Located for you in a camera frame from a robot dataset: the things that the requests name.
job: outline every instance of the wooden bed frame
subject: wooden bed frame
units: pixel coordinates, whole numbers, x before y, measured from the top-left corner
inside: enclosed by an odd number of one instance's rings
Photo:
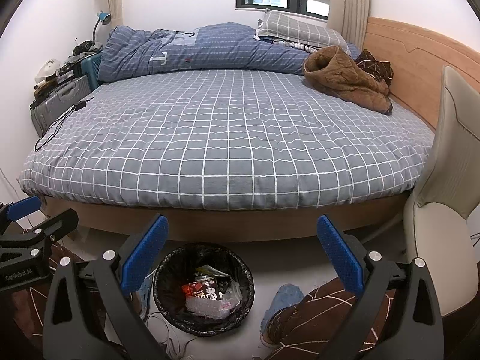
[[[434,131],[440,104],[442,67],[455,67],[480,90],[480,54],[425,28],[370,17],[364,48],[392,63],[393,97],[421,117]],[[309,237],[316,220],[328,214],[341,230],[380,224],[400,212],[408,193],[362,203],[275,211],[203,211],[174,208],[126,208],[44,197],[42,211],[57,215],[73,208],[80,225],[110,232],[140,231],[157,213],[169,220],[170,239],[204,242],[251,242]]]

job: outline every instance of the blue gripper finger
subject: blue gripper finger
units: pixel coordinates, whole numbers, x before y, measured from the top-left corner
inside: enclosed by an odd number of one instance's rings
[[[120,284],[124,296],[137,291],[169,237],[169,222],[160,216],[140,240],[122,268]]]
[[[7,209],[7,219],[16,222],[19,219],[25,218],[27,215],[33,214],[40,210],[42,201],[38,196],[32,196],[14,204],[11,204]]]
[[[354,293],[357,297],[362,295],[364,290],[362,266],[325,215],[318,218],[317,237],[345,290]]]

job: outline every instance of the white wall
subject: white wall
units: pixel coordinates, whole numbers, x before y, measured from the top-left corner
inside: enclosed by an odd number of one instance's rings
[[[236,21],[256,27],[262,13],[236,10],[235,0],[123,0],[123,22],[139,30],[188,31]]]
[[[370,16],[428,28],[480,52],[480,21],[466,0],[371,0]]]
[[[34,77],[43,64],[64,61],[92,38],[98,0],[23,0],[0,38],[0,167],[16,181],[38,137],[30,118]],[[0,202],[17,200],[0,177]]]

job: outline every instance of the suitcase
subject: suitcase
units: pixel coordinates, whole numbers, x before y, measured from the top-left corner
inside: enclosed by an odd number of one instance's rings
[[[90,92],[88,78],[82,76],[62,85],[33,108],[30,113],[38,136],[42,137],[55,120]]]
[[[102,51],[100,51],[98,54],[89,55],[80,61],[82,74],[87,76],[88,84],[90,85],[90,90],[92,91],[97,89],[102,84],[101,81],[98,81],[98,71],[100,70],[101,61]]]

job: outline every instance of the plastic bag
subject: plastic bag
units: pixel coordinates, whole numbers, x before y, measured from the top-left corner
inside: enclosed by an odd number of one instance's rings
[[[227,318],[242,301],[240,284],[232,280],[222,299],[187,297],[187,310],[200,317],[222,320]]]
[[[185,305],[182,286],[195,280],[196,268],[210,265],[230,277],[218,277],[218,289],[226,294],[233,279],[239,284],[240,304],[222,320],[199,317]],[[239,327],[254,303],[254,279],[242,259],[230,249],[208,243],[178,247],[160,263],[154,279],[153,296],[158,310],[174,327],[198,337],[211,337]]]

